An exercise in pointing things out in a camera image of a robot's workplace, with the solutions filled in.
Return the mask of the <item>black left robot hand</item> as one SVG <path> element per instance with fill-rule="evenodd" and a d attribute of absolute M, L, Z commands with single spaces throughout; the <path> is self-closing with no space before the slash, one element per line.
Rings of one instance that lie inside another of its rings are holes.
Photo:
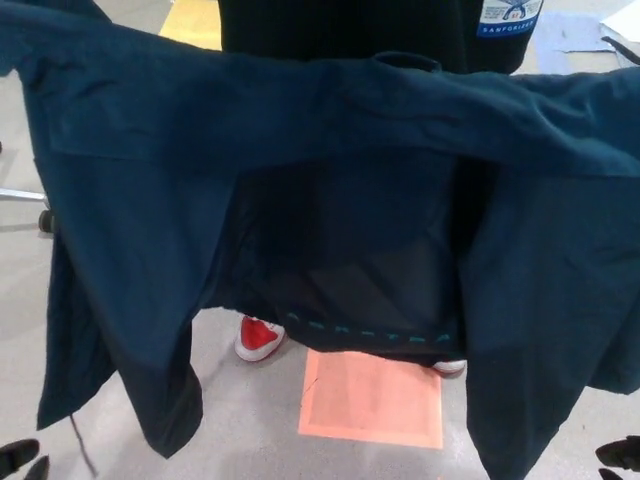
<path fill-rule="evenodd" d="M 25 480 L 47 480 L 49 478 L 49 456 L 40 457 L 40 443 L 37 439 L 23 439 L 1 447 L 0 479 L 5 480 L 17 473 L 23 466 L 35 460 L 26 473 Z"/>

